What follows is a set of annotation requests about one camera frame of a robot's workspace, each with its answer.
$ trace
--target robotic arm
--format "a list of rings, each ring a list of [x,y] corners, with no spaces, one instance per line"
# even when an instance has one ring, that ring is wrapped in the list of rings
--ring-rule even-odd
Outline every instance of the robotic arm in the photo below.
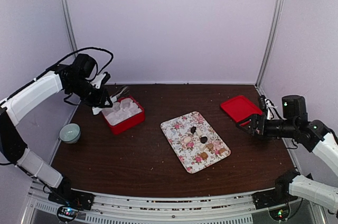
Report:
[[[253,114],[237,127],[253,136],[292,138],[322,159],[338,176],[338,139],[333,130],[319,120],[309,122],[305,98],[291,95],[282,98],[285,119],[269,120],[265,97],[259,97],[262,115]],[[281,201],[289,195],[319,204],[338,217],[338,189],[315,182],[296,171],[288,171],[275,181],[273,198]]]
[[[87,54],[79,53],[71,65],[60,64],[65,58],[89,49],[104,51],[111,55],[110,61],[105,66],[112,61],[112,53],[105,49],[94,47],[80,49],[50,66],[40,76],[0,103],[0,152],[9,161],[8,164],[14,164],[29,176],[39,179],[52,192],[49,200],[86,210],[91,208],[93,195],[73,191],[68,178],[62,176],[28,148],[16,126],[38,104],[61,90],[69,95],[64,99],[65,102],[68,102],[67,99],[74,93],[83,103],[93,108],[94,114],[99,113],[102,108],[111,107],[112,100],[115,101],[128,94],[127,87],[124,87],[115,96],[110,97],[104,87],[110,75],[107,72],[100,73],[102,70],[100,72],[96,70],[95,77],[89,80],[94,67],[97,69],[98,66]]]

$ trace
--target white wall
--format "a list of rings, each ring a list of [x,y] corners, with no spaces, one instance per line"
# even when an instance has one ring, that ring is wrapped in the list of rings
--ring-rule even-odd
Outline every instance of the white wall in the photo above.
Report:
[[[309,119],[338,132],[338,0],[285,0],[262,88],[281,97],[305,96]],[[302,146],[295,151],[303,174],[338,186],[338,178]],[[338,223],[332,218],[331,223]]]
[[[0,99],[7,97],[70,52],[60,0],[0,0]],[[53,96],[30,112],[18,130],[49,161],[57,132],[73,107]],[[0,155],[0,162],[6,159]],[[31,179],[13,166],[0,167],[0,222],[21,218]]]
[[[78,47],[110,49],[110,83],[254,83],[275,0],[68,0]],[[97,55],[100,65],[108,59]]]

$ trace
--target pink flower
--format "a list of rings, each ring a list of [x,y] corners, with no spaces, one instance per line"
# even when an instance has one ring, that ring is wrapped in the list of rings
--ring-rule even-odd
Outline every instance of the pink flower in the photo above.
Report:
[[[190,141],[186,146],[187,147],[194,147],[194,143],[192,141]]]
[[[196,157],[195,157],[195,161],[196,161],[197,163],[200,163],[200,162],[202,161],[202,158],[200,158],[199,156],[196,156]]]

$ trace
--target red plate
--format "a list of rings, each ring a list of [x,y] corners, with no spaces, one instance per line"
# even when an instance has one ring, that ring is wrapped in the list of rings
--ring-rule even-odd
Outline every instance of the red plate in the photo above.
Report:
[[[221,104],[221,108],[237,123],[252,114],[263,112],[245,96],[236,96]]]

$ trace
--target ice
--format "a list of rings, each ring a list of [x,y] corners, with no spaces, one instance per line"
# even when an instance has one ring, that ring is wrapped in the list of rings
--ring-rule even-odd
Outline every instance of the ice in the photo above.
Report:
[[[139,108],[138,104],[133,102],[130,98],[123,99],[121,102],[115,102],[111,108],[102,110],[103,115],[112,126],[115,126],[140,112],[142,112],[142,110]]]

